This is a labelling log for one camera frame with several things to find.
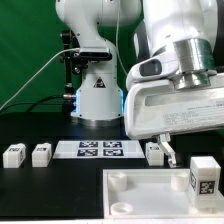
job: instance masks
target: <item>black table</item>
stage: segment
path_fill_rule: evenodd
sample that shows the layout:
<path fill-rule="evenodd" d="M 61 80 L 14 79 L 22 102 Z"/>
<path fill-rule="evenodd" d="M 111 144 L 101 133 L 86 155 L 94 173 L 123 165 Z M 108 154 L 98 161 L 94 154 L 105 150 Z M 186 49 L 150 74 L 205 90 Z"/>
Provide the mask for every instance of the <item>black table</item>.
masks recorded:
<path fill-rule="evenodd" d="M 0 220 L 102 219 L 103 169 L 149 168 L 144 159 L 52 159 L 47 168 L 32 168 L 36 144 L 51 143 L 54 151 L 59 140 L 128 138 L 123 125 L 87 128 L 73 124 L 61 113 L 0 116 Z M 22 167 L 4 169 L 3 152 L 18 143 L 27 146 Z M 192 155 L 213 155 L 224 167 L 224 141 L 216 132 L 175 136 L 171 144 L 182 157 L 182 168 L 189 167 Z M 220 191 L 224 193 L 222 180 Z"/>

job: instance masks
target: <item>small white block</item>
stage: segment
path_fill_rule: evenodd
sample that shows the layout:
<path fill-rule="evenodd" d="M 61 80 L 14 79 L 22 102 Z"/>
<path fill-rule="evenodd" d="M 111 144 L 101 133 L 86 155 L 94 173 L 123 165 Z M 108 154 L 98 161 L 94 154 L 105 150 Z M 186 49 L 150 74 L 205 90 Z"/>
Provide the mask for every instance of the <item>small white block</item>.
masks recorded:
<path fill-rule="evenodd" d="M 108 174 L 108 188 L 111 191 L 125 191 L 127 188 L 127 174 L 123 172 Z"/>
<path fill-rule="evenodd" d="M 174 191 L 184 192 L 189 185 L 189 173 L 176 172 L 171 175 L 171 189 Z"/>
<path fill-rule="evenodd" d="M 47 167 L 52 156 L 51 144 L 38 144 L 32 153 L 33 167 Z"/>
<path fill-rule="evenodd" d="M 24 144 L 10 145 L 3 153 L 4 168 L 19 168 L 26 158 L 26 146 Z"/>
<path fill-rule="evenodd" d="M 188 198 L 197 209 L 215 208 L 221 167 L 211 156 L 192 157 Z"/>
<path fill-rule="evenodd" d="M 146 158 L 150 166 L 164 165 L 164 152 L 157 143 L 146 144 Z"/>

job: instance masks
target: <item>white plastic tray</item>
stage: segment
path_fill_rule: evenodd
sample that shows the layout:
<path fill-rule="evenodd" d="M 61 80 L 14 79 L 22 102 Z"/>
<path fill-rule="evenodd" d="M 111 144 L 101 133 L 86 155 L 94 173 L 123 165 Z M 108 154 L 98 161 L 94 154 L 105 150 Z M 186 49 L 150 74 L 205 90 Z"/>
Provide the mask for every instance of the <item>white plastic tray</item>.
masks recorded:
<path fill-rule="evenodd" d="M 59 141 L 54 159 L 145 158 L 138 141 Z"/>
<path fill-rule="evenodd" d="M 104 170 L 104 218 L 112 219 L 166 219 L 166 218 L 224 218 L 224 198 L 217 195 L 216 209 L 197 210 L 193 208 L 187 197 L 187 191 L 178 192 L 171 188 L 171 175 L 189 174 L 189 169 L 151 169 L 151 170 Z M 108 189 L 108 175 L 124 173 L 127 186 L 124 191 L 116 192 Z M 111 214 L 111 206 L 115 203 L 132 205 L 131 214 Z"/>

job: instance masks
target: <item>blue light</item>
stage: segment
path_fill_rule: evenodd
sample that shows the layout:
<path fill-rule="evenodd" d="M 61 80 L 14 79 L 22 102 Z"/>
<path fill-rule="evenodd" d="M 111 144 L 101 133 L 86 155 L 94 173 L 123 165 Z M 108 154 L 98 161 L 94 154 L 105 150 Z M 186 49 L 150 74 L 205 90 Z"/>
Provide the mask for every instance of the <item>blue light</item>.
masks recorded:
<path fill-rule="evenodd" d="M 124 114 L 124 92 L 120 91 L 121 113 Z"/>
<path fill-rule="evenodd" d="M 75 110 L 73 112 L 77 114 L 79 112 L 79 98 L 80 98 L 80 92 L 78 90 L 75 92 L 75 96 L 76 96 Z"/>

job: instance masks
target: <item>green backdrop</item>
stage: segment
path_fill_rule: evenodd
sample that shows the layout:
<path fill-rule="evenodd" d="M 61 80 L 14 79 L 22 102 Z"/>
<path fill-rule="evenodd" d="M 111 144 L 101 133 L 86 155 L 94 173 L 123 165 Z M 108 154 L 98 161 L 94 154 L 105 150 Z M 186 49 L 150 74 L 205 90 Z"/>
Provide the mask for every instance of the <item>green backdrop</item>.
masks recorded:
<path fill-rule="evenodd" d="M 136 24 L 120 30 L 119 45 L 126 69 L 135 63 L 131 40 Z M 55 0 L 0 1 L 0 105 L 63 49 L 60 33 L 66 29 L 57 17 Z M 115 43 L 115 28 L 100 28 L 99 31 Z M 73 83 L 77 88 L 80 77 L 73 77 Z M 64 84 L 64 65 L 56 59 L 11 103 L 35 102 L 46 96 L 63 94 Z M 120 67 L 118 84 L 125 89 L 125 76 Z M 24 109 L 16 107 L 9 111 Z M 36 110 L 58 111 L 60 108 L 41 106 Z"/>

